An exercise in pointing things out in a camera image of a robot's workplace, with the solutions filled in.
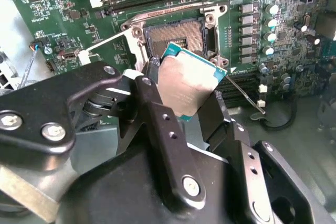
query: cable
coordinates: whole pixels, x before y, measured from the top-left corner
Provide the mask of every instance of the cable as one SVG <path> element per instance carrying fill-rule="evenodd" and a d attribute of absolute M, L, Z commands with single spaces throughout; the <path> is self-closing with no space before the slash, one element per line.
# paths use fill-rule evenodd
<path fill-rule="evenodd" d="M 26 82 L 27 82 L 27 79 L 28 79 L 28 75 L 29 75 L 29 72 L 30 72 L 30 69 L 32 68 L 32 65 L 33 65 L 33 62 L 34 62 L 34 59 L 35 59 L 35 56 L 37 55 L 37 49 L 38 49 L 38 45 L 35 45 L 33 48 L 30 47 L 31 50 L 34 49 L 34 52 L 33 52 L 33 55 L 30 59 L 30 62 L 25 70 L 25 73 L 23 74 L 23 77 L 22 77 L 22 80 L 21 80 L 21 83 L 19 84 L 19 86 L 17 87 L 17 89 L 21 89 L 21 88 L 24 88 L 24 86 L 26 85 Z"/>
<path fill-rule="evenodd" d="M 295 121 L 297 112 L 298 112 L 298 99 L 295 92 L 291 92 L 284 95 L 284 100 L 288 100 L 290 102 L 290 118 L 287 123 L 280 125 L 280 126 L 271 126 L 268 124 L 268 121 L 266 119 L 260 120 L 260 125 L 266 130 L 266 131 L 282 131 L 284 129 L 287 129 L 291 127 Z"/>

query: cylindrical capacitor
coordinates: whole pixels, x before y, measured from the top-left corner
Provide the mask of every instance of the cylindrical capacitor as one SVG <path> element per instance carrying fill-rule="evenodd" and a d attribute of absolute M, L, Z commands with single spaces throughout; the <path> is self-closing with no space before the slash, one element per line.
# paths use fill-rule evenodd
<path fill-rule="evenodd" d="M 289 76 L 289 74 L 285 73 L 281 76 L 281 79 L 283 80 L 283 82 L 285 84 L 289 84 L 290 81 L 292 80 L 291 76 Z"/>
<path fill-rule="evenodd" d="M 264 39 L 267 40 L 268 42 L 274 42 L 277 39 L 277 36 L 269 31 L 268 33 L 265 33 Z"/>
<path fill-rule="evenodd" d="M 271 15 L 276 15 L 279 12 L 279 6 L 274 5 L 274 4 L 270 4 L 270 5 L 266 6 L 265 11 L 266 11 L 266 13 L 269 13 Z"/>
<path fill-rule="evenodd" d="M 260 64 L 258 68 L 259 68 L 260 73 L 268 73 L 269 72 L 268 68 L 265 66 L 264 63 Z"/>
<path fill-rule="evenodd" d="M 309 41 L 310 43 L 312 43 L 313 45 L 317 46 L 321 40 L 315 36 L 312 36 L 310 34 L 307 35 L 307 41 Z"/>
<path fill-rule="evenodd" d="M 274 54 L 274 49 L 271 48 L 270 46 L 266 46 L 263 48 L 263 53 L 266 55 L 272 55 Z"/>
<path fill-rule="evenodd" d="M 294 23 L 294 27 L 298 30 L 300 30 L 301 32 L 305 32 L 307 31 L 308 27 L 305 24 L 302 24 L 300 22 L 295 22 Z"/>
<path fill-rule="evenodd" d="M 282 82 L 280 85 L 281 85 L 283 90 L 285 90 L 285 91 L 289 90 L 290 85 L 288 83 Z"/>
<path fill-rule="evenodd" d="M 269 28 L 274 28 L 278 25 L 278 21 L 276 19 L 273 18 L 268 18 L 265 21 L 265 26 L 268 26 Z"/>

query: black cable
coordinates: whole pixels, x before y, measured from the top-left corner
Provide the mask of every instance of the black cable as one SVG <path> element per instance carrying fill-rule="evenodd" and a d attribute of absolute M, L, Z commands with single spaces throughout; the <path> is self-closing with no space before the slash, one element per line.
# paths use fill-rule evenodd
<path fill-rule="evenodd" d="M 290 103 L 290 118 L 288 122 L 280 126 L 271 126 L 268 124 L 268 121 L 266 119 L 261 119 L 260 125 L 265 129 L 265 131 L 282 131 L 293 125 L 298 112 L 297 96 L 295 92 L 290 92 L 286 95 L 283 95 L 283 99 L 289 101 Z"/>

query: black metal bracket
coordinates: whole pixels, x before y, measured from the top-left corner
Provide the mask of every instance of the black metal bracket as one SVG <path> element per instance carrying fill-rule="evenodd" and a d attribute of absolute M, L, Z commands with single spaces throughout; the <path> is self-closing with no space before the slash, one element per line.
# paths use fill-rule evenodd
<path fill-rule="evenodd" d="M 85 102 L 95 91 L 112 87 L 120 79 L 117 70 L 96 62 L 0 97 L 0 115 L 14 114 L 17 120 L 12 123 L 18 126 L 0 130 L 0 162 L 56 169 L 69 157 L 75 143 L 74 125 Z M 49 140 L 42 135 L 50 123 L 62 127 L 54 133 L 64 130 L 63 138 Z"/>
<path fill-rule="evenodd" d="M 250 147 L 244 127 L 229 116 L 217 91 L 199 109 L 198 118 L 209 150 L 226 158 L 236 172 L 240 183 L 237 218 L 243 223 L 275 223 L 259 154 Z"/>
<path fill-rule="evenodd" d="M 284 223 L 335 224 L 274 146 L 260 141 L 254 148 L 261 157 L 272 208 Z"/>
<path fill-rule="evenodd" d="M 162 104 L 155 82 L 139 76 L 135 79 L 138 114 L 133 123 L 120 128 L 117 154 L 126 151 L 132 141 L 148 135 L 161 171 L 161 183 L 168 188 L 166 203 L 176 210 L 202 209 L 206 190 L 194 160 L 187 147 L 185 136 L 171 108 Z"/>

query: motherboard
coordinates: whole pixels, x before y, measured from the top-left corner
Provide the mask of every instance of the motherboard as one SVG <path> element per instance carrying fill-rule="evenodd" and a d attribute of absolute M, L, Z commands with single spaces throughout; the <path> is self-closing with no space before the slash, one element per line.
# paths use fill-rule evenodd
<path fill-rule="evenodd" d="M 88 60 L 140 70 L 174 42 L 226 69 L 260 106 L 293 89 L 319 94 L 335 70 L 336 0 L 13 1 L 55 74 L 80 67 L 81 50 L 127 29 L 131 36 Z M 218 90 L 229 108 L 246 104 L 228 80 Z"/>

